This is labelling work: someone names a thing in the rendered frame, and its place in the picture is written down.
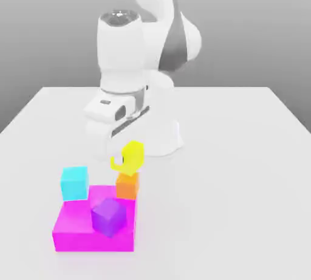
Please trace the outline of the small cyan cube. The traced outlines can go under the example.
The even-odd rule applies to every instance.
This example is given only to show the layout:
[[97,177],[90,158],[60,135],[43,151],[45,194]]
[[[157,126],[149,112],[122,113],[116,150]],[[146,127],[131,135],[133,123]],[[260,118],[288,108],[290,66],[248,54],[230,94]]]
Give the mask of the small cyan cube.
[[89,194],[89,174],[86,166],[63,168],[60,180],[64,202],[87,200]]

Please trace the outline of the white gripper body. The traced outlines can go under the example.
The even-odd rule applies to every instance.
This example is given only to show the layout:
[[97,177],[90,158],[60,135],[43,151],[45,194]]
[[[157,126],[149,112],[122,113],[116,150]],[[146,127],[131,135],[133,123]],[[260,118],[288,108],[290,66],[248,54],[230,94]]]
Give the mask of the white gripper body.
[[94,158],[107,162],[110,161],[111,156],[121,153],[122,147],[130,141],[144,142],[145,115],[149,110],[150,106],[147,106],[135,115],[125,117],[113,124],[88,120],[86,136]]

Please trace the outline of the small purple cube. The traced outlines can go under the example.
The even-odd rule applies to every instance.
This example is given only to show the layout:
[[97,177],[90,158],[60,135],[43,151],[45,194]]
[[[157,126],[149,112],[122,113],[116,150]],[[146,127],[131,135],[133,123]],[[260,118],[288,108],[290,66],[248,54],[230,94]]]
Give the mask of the small purple cube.
[[106,237],[113,237],[126,225],[126,207],[114,198],[106,198],[91,209],[92,227]]

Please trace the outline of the small orange cube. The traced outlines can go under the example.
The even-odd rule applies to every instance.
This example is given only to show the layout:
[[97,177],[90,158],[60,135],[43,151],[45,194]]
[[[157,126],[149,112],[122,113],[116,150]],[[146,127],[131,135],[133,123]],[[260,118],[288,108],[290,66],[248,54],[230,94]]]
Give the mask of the small orange cube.
[[119,199],[135,200],[139,190],[139,173],[132,176],[120,173],[116,180],[116,195]]

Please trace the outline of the large magenta box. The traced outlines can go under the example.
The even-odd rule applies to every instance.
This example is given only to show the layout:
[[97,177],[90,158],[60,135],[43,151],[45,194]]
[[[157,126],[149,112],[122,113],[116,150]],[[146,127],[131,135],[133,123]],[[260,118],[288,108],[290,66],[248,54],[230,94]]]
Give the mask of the large magenta box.
[[[126,225],[113,237],[92,227],[91,209],[106,198],[114,198],[126,207]],[[87,200],[64,202],[52,236],[56,251],[133,251],[136,201],[119,199],[115,186],[92,185]]]

